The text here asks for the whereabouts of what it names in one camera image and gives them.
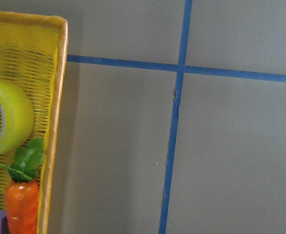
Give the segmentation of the yellow woven plastic basket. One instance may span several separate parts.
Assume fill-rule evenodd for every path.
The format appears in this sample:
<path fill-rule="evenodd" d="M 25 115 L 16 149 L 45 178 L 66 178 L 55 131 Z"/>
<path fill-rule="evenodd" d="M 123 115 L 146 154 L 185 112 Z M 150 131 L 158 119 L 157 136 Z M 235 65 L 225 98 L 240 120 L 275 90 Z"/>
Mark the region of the yellow woven plastic basket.
<path fill-rule="evenodd" d="M 68 47 L 68 23 L 59 16 L 0 11 L 0 79 L 18 85 L 34 108 L 31 138 L 44 140 L 37 233 L 48 229 L 58 120 Z"/>

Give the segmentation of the orange toy carrot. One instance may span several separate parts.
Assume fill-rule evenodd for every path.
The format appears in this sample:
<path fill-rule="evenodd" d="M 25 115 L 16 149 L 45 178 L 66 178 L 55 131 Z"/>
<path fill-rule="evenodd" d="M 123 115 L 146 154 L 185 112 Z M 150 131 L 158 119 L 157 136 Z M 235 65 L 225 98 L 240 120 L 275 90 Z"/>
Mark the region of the orange toy carrot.
<path fill-rule="evenodd" d="M 16 149 L 11 165 L 0 163 L 11 181 L 4 191 L 4 204 L 9 233 L 35 234 L 37 229 L 39 188 L 35 181 L 42 164 L 43 140 L 34 138 Z"/>

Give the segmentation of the yellow-green tape roll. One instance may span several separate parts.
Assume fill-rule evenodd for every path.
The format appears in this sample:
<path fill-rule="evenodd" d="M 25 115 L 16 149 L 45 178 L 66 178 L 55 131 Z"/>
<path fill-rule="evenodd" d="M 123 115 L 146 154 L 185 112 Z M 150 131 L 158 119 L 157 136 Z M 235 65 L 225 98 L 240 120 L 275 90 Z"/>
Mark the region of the yellow-green tape roll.
<path fill-rule="evenodd" d="M 34 109 L 26 93 L 17 85 L 0 80 L 0 155 L 21 144 L 32 133 Z"/>

